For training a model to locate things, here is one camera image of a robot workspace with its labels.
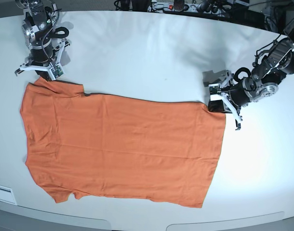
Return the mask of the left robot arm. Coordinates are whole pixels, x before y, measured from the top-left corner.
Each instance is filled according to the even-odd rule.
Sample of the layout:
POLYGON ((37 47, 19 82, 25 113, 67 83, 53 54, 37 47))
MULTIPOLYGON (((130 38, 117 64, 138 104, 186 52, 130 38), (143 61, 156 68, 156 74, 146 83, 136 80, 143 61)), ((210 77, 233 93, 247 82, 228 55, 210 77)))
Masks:
POLYGON ((208 85, 210 112, 239 114, 248 103, 275 94, 286 76, 294 74, 294 19, 283 32, 285 38, 256 51, 252 70, 242 67, 216 74, 217 80, 208 85))

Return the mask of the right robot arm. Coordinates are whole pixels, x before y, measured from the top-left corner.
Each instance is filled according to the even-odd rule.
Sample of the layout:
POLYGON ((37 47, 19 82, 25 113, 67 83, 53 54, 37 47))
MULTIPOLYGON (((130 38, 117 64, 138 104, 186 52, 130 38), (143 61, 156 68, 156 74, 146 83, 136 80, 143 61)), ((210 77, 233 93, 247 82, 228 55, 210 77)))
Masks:
POLYGON ((15 3, 25 16, 22 32, 30 55, 14 73, 35 71, 47 81, 57 80, 65 73, 61 58, 65 48, 70 46, 67 40, 69 30, 56 27, 61 10, 52 0, 51 7, 45 6, 41 0, 17 0, 15 3))

